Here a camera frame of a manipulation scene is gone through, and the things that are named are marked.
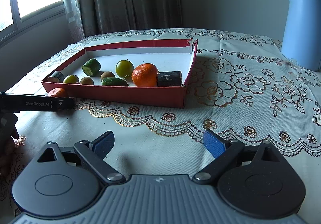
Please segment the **person left hand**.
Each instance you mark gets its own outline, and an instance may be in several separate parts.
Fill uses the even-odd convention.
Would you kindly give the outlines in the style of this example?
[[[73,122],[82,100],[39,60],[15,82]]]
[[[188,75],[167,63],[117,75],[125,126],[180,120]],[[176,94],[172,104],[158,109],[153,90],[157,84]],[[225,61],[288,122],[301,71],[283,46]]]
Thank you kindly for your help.
[[[14,152],[16,150],[14,139],[18,139],[19,134],[16,127],[13,128],[10,137],[1,145],[0,170],[1,179],[7,178],[11,169]]]

